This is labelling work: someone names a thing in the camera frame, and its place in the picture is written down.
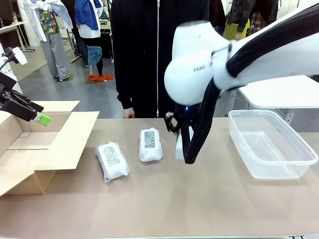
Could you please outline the clear plastic container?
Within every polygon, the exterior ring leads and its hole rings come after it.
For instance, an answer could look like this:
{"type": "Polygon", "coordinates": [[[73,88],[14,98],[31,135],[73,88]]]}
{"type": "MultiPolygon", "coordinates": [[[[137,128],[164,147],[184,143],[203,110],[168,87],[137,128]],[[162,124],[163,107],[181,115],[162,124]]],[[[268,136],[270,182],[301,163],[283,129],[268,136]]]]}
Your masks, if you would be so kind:
{"type": "Polygon", "coordinates": [[[256,179],[298,179],[319,157],[278,114],[270,110],[232,110],[229,134],[256,179]]]}

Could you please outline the orange cloth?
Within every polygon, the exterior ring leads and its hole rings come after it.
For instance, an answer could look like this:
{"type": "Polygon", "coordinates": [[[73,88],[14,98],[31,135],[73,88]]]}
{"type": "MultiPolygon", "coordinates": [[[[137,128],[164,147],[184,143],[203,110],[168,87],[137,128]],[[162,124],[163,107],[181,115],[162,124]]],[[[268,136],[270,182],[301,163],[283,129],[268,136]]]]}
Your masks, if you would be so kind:
{"type": "Polygon", "coordinates": [[[112,75],[109,75],[109,74],[102,74],[101,76],[100,75],[89,75],[87,77],[88,81],[94,81],[94,82],[104,82],[104,81],[113,80],[113,79],[114,79],[114,77],[112,75]]]}

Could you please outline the bubble-wrapped clock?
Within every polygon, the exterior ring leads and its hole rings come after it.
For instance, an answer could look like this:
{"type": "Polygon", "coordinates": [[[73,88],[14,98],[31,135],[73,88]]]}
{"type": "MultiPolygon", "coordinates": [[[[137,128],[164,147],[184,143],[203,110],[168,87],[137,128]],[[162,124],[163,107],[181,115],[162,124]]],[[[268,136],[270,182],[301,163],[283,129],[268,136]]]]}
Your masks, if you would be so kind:
{"type": "Polygon", "coordinates": [[[96,147],[95,153],[101,164],[105,182],[128,176],[130,169],[117,143],[110,141],[100,144],[96,147]]]}
{"type": "Polygon", "coordinates": [[[141,162],[161,160],[163,156],[159,131],[152,127],[140,131],[139,159],[141,162]]]}

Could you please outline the figure in blue white jacket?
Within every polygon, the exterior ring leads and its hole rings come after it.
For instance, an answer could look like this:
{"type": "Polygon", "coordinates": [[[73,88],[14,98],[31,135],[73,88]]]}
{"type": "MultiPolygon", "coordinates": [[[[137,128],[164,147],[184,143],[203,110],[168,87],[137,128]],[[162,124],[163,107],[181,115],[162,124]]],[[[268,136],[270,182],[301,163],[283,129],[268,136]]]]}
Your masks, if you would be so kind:
{"type": "Polygon", "coordinates": [[[99,18],[103,12],[101,0],[75,0],[75,23],[87,47],[90,75],[103,74],[103,54],[99,18]]]}

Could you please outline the cart with green box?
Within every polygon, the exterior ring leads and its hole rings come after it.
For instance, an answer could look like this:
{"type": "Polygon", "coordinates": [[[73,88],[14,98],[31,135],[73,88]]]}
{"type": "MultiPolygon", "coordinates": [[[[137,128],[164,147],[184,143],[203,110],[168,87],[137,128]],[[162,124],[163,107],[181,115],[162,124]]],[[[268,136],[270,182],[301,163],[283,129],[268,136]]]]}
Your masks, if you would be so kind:
{"type": "Polygon", "coordinates": [[[103,57],[113,59],[113,43],[109,20],[100,20],[101,44],[103,57]]]}

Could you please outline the small white black box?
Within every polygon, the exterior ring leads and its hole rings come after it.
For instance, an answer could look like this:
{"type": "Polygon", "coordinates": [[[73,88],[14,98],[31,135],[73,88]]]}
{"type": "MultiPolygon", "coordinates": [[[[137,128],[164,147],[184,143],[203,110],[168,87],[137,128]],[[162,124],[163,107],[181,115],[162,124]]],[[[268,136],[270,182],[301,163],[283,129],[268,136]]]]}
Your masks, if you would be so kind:
{"type": "MultiPolygon", "coordinates": [[[[189,126],[189,139],[190,140],[192,139],[193,134],[194,134],[193,129],[191,126],[189,126]]],[[[181,131],[179,131],[179,133],[177,135],[175,158],[178,160],[184,161],[181,131]]]]}

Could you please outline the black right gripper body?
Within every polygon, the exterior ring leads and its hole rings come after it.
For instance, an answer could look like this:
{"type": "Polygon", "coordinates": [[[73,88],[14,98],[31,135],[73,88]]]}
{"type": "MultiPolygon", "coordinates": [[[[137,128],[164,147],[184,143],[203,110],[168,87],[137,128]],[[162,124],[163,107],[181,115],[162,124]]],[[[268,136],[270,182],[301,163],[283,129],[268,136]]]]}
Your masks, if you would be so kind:
{"type": "Polygon", "coordinates": [[[199,122],[201,104],[195,104],[192,106],[185,106],[181,104],[175,104],[174,118],[177,120],[177,125],[187,125],[191,127],[197,127],[199,122]]]}

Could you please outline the person in yellow apron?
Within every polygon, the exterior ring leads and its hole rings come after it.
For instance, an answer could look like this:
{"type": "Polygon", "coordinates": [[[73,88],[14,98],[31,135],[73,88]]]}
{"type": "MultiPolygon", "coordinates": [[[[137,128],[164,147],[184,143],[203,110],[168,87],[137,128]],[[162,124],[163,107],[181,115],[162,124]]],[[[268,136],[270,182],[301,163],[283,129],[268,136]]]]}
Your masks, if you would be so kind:
{"type": "Polygon", "coordinates": [[[225,38],[241,40],[277,19],[278,0],[233,0],[226,19],[225,38]]]}

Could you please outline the mannequin with floral shirt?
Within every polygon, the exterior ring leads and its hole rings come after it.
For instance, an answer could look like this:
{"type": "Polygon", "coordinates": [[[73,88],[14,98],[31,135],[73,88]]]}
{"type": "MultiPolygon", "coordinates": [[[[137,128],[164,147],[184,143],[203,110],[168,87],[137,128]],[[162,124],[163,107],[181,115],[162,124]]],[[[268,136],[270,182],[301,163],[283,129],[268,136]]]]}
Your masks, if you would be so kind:
{"type": "Polygon", "coordinates": [[[54,79],[63,82],[70,78],[65,48],[56,17],[60,17],[69,30],[72,21],[61,0],[22,0],[31,27],[39,38],[42,50],[54,79]]]}

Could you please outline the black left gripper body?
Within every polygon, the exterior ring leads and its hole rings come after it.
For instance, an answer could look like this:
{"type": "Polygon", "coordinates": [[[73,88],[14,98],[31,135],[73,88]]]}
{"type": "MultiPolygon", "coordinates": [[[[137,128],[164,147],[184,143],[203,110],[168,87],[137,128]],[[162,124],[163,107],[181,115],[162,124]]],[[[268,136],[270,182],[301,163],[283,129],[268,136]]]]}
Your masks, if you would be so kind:
{"type": "Polygon", "coordinates": [[[13,84],[0,83],[0,110],[14,111],[14,103],[9,94],[14,85],[15,83],[13,84]]]}

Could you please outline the light background desk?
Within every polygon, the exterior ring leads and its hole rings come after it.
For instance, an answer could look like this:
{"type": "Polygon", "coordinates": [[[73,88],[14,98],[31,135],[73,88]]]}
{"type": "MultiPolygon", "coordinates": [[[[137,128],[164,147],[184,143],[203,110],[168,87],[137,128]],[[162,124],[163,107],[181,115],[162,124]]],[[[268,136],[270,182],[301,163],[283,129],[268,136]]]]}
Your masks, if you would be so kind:
{"type": "Polygon", "coordinates": [[[26,21],[18,21],[18,22],[13,22],[11,25],[4,26],[4,27],[0,28],[0,35],[7,33],[7,32],[15,31],[17,34],[17,37],[19,39],[20,50],[22,52],[34,52],[35,49],[28,48],[28,44],[27,44],[26,39],[25,39],[25,37],[22,33],[22,30],[21,30],[21,26],[24,25],[25,23],[26,23],[26,21]]]}

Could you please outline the person in black hoodie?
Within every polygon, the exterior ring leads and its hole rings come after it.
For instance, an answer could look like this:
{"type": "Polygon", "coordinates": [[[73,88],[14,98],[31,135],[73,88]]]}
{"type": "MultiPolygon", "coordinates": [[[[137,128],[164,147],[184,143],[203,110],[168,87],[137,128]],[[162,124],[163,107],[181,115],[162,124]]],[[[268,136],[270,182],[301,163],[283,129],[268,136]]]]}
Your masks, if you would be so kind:
{"type": "Polygon", "coordinates": [[[135,118],[162,118],[174,102],[164,87],[176,28],[225,16],[222,0],[112,0],[111,30],[116,90],[135,118]]]}

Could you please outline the open brown cardboard box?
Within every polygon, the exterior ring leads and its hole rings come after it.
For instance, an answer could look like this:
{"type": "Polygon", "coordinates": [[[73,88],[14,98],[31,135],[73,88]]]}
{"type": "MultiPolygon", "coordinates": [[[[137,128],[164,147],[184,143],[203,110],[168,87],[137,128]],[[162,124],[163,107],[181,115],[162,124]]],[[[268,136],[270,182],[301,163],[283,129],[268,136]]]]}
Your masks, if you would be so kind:
{"type": "Polygon", "coordinates": [[[79,101],[39,101],[44,126],[0,111],[0,196],[45,194],[58,170],[76,169],[99,112],[79,101]]]}

